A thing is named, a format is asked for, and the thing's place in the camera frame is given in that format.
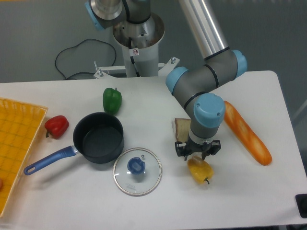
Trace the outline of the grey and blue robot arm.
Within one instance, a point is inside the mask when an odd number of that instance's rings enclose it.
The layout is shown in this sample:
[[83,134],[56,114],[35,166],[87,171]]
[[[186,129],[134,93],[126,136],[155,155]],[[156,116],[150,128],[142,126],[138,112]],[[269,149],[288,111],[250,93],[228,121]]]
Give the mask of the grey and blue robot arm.
[[[230,50],[206,0],[182,0],[180,6],[204,59],[204,65],[190,71],[177,67],[165,83],[191,119],[188,139],[177,141],[177,155],[187,158],[199,152],[202,158],[216,154],[220,141],[214,136],[224,119],[225,104],[212,94],[247,70],[238,50]],[[87,12],[97,30],[112,28],[120,44],[127,77],[158,75],[158,45],[165,34],[162,19],[152,13],[148,0],[89,0]]]

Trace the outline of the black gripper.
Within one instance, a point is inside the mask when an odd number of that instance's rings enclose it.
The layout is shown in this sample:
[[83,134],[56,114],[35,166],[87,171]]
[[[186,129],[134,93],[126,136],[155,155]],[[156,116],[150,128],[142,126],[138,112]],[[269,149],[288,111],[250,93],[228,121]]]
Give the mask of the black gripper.
[[183,157],[184,161],[188,159],[188,156],[195,153],[200,152],[201,158],[205,160],[206,157],[210,155],[215,155],[221,149],[220,140],[213,140],[212,142],[203,142],[198,144],[191,139],[186,142],[176,141],[175,142],[175,150],[178,157]]

